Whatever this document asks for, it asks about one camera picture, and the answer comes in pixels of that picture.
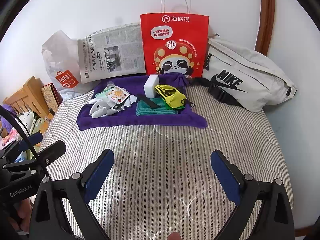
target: speech bubble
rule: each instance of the speech bubble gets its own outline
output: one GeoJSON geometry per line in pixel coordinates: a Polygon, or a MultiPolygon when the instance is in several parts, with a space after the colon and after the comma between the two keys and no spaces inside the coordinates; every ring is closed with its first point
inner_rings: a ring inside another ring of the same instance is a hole
{"type": "Polygon", "coordinates": [[[152,28],[151,36],[156,40],[168,39],[172,36],[173,30],[168,25],[162,25],[152,28]]]}

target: purple cloth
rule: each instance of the purple cloth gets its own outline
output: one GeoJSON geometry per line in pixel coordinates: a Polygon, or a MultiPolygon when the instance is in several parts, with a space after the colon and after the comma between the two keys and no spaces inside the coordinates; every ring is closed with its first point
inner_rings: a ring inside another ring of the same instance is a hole
{"type": "MultiPolygon", "coordinates": [[[[4,109],[14,113],[14,115],[16,115],[16,112],[14,111],[14,109],[9,106],[9,105],[3,105],[2,106],[4,109]]],[[[4,119],[1,115],[0,115],[0,120],[1,120],[1,125],[3,128],[5,128],[7,130],[8,133],[10,133],[11,129],[12,129],[12,125],[6,120],[4,119]]]]}
{"type": "MultiPolygon", "coordinates": [[[[94,88],[94,95],[102,92],[108,82],[113,82],[116,86],[125,88],[133,95],[143,94],[143,85],[147,81],[149,76],[131,76],[131,77],[118,77],[103,79],[94,88]]],[[[170,85],[172,87],[183,87],[185,92],[185,86],[188,84],[187,79],[181,73],[167,73],[159,75],[159,83],[170,85]]],[[[136,115],[137,103],[133,103],[130,107],[125,107],[124,110],[115,113],[113,115],[92,118],[89,115],[89,111],[92,105],[84,105],[77,117],[77,124],[79,130],[83,131],[89,128],[95,127],[111,127],[116,125],[183,125],[194,126],[199,128],[207,127],[207,121],[202,116],[193,113],[191,107],[186,105],[179,114],[159,114],[159,115],[136,115]]]]}

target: white sponge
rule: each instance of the white sponge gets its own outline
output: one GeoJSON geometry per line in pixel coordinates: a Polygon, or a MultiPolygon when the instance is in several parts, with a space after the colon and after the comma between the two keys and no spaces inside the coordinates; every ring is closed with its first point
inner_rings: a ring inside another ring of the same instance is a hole
{"type": "Polygon", "coordinates": [[[147,98],[155,98],[156,97],[156,90],[155,86],[159,85],[159,76],[158,75],[150,75],[148,80],[143,86],[144,93],[146,94],[147,98]]]}

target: human hand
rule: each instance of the human hand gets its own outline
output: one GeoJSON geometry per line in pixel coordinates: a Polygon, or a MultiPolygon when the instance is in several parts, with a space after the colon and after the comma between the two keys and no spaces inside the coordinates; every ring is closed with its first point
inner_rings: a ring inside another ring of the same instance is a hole
{"type": "Polygon", "coordinates": [[[173,232],[169,235],[168,240],[182,240],[178,232],[173,232]]]}
{"type": "MultiPolygon", "coordinates": [[[[31,219],[31,213],[32,213],[32,206],[31,206],[29,198],[21,201],[19,209],[17,210],[17,213],[18,213],[18,216],[22,218],[20,228],[24,232],[29,232],[30,219],[31,219]]],[[[19,228],[19,225],[17,224],[17,222],[11,217],[8,217],[8,220],[9,220],[10,224],[12,225],[12,227],[16,231],[19,231],[20,228],[19,228]]]]}

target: yellow bag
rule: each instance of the yellow bag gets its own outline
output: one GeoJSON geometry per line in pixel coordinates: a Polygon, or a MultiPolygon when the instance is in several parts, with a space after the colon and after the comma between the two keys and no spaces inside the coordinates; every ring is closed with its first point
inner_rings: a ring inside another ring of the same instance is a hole
{"type": "Polygon", "coordinates": [[[169,85],[157,85],[155,86],[155,89],[168,106],[172,108],[178,108],[188,103],[191,107],[194,107],[194,104],[190,103],[187,97],[180,93],[175,87],[169,85]]]}

